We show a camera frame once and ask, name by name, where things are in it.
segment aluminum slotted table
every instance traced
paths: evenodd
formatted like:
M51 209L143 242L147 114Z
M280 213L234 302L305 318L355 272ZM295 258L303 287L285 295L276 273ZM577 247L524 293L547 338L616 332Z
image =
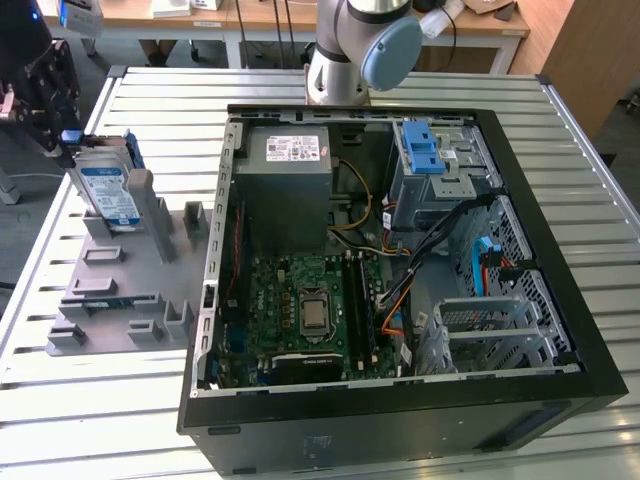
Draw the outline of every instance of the aluminum slotted table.
M517 452L296 478L638 478L640 219L555 90L533 77L415 74L395 90L371 95L374 105L497 112L630 393ZM154 172L154 189L169 208L189 200L210 208L227 105L303 101L297 71L114 68L87 132L131 128ZM66 177L0 322L0 473L215 478L191 440L175 433L184 350L61 358L45 353L82 245L82 212Z

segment floor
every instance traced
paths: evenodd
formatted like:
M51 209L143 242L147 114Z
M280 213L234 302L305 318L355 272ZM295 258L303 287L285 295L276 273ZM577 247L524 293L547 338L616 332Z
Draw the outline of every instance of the floor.
M104 83L110 65L143 66L146 62L135 40L99 40L98 55L89 59L79 41L71 41L71 50L82 88L79 101L81 118L86 122ZM224 45L219 42L199 42L200 66L227 66ZM253 68L274 68L279 54L274 44L250 44L248 49ZM297 64L297 58L286 60ZM179 42L169 59L170 67L194 67L187 42ZM628 116L618 106L595 141L603 153L617 153L612 171L636 208L640 207L640 113ZM51 159L16 146L0 133L0 168L8 175L31 173L62 174ZM53 200L59 178L51 176L19 177L14 183L22 193L18 205L0 204L0 282L16 282L31 251L42 222ZM0 289L0 314L9 300L10 291Z

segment motherboard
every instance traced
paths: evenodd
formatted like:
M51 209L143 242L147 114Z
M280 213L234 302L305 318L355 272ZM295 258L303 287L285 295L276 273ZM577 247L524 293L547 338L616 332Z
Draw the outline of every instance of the motherboard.
M392 346L376 342L382 290L376 255L254 258L248 321L230 324L227 338L230 352L255 362L231 360L231 383L295 383L297 372L308 382L310 362L317 381L394 376Z

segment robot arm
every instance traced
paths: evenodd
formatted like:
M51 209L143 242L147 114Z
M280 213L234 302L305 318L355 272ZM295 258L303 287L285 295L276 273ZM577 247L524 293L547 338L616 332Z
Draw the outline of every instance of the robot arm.
M36 0L0 0L0 127L72 167L61 135L80 129L79 95L69 45L52 40Z
M411 0L318 2L317 44L307 78L312 102L359 105L367 85L397 86L420 54L422 31Z

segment green motherboard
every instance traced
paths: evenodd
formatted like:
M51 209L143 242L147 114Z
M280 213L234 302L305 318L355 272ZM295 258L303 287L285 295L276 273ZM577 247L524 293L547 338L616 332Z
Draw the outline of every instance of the green motherboard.
M368 301L383 290L378 257L363 256ZM341 380L394 376L391 346L376 345L375 363L357 368L350 358L350 328L345 305L341 256L286 256L254 258L251 268L249 319L243 329L242 349L251 362L233 362L233 386L268 383L260 375L270 358L290 353L339 354L344 370Z

